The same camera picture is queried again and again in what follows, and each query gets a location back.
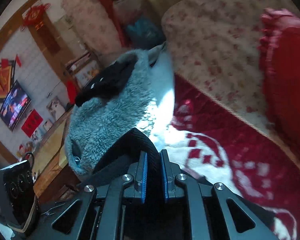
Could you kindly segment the black knit pants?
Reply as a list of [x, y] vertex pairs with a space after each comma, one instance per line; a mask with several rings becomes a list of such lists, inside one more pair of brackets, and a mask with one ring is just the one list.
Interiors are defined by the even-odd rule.
[[167, 148], [157, 151], [153, 142], [140, 130], [133, 128], [125, 133], [97, 162], [93, 173], [78, 185], [105, 187], [124, 174], [134, 177], [136, 194], [146, 203], [166, 202], [185, 196], [184, 190], [175, 184], [178, 174], [187, 177], [198, 187], [202, 197], [211, 197], [211, 183], [205, 177], [194, 179], [181, 168]]

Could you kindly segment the red white plush blanket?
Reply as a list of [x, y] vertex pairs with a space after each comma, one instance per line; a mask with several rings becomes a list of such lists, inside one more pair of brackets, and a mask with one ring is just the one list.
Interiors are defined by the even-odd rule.
[[272, 211], [279, 239], [300, 239], [300, 169], [277, 144], [180, 76], [174, 94], [164, 136], [169, 159]]

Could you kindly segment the grey fleece jacket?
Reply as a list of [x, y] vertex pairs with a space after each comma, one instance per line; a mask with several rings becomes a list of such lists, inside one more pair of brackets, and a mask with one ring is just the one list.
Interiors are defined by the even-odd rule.
[[167, 44], [130, 50], [116, 62], [133, 65], [119, 94], [110, 99], [94, 97], [75, 106], [70, 116], [65, 156], [81, 181], [92, 175], [107, 150], [133, 128], [161, 149], [163, 133], [173, 118], [174, 71]]

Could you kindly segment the black garment on jacket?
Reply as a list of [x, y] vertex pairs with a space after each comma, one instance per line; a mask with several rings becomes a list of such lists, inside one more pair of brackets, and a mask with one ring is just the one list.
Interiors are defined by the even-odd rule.
[[136, 64], [136, 59], [114, 62], [97, 74], [76, 96], [75, 104], [81, 107], [92, 98], [111, 99], [124, 89]]

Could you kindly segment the red Chinese knot decoration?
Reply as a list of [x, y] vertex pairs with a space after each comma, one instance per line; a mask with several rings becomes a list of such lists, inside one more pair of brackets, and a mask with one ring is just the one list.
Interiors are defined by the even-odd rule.
[[20, 27], [21, 31], [23, 31], [29, 25], [35, 26], [36, 30], [41, 28], [44, 25], [43, 14], [47, 11], [47, 9], [49, 9], [50, 5], [50, 3], [41, 3], [30, 7], [23, 16], [23, 24]]

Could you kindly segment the red heart ruffled pillow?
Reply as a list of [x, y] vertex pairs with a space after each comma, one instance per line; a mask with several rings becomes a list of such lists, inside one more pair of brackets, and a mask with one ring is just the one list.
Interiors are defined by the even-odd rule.
[[300, 18], [266, 8], [259, 46], [267, 117], [300, 160]]

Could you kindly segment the floral beige quilt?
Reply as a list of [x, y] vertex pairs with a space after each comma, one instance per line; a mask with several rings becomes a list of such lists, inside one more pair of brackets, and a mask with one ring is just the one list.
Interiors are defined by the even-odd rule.
[[292, 0], [181, 0], [165, 12], [161, 24], [176, 72], [277, 144], [300, 169], [300, 158], [266, 117], [258, 66], [265, 8], [300, 16]]

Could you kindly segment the teal plastic bag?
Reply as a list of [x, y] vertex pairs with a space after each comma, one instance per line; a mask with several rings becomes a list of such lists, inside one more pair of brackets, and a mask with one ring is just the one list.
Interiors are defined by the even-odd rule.
[[162, 29], [145, 16], [141, 16], [133, 24], [127, 25], [125, 32], [134, 48], [143, 50], [150, 50], [166, 41]]

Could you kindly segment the wall television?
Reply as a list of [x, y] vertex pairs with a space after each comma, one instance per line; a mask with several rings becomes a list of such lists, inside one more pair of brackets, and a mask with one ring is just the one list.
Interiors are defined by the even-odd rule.
[[30, 96], [16, 80], [0, 109], [0, 118], [10, 131], [15, 129], [30, 103]]

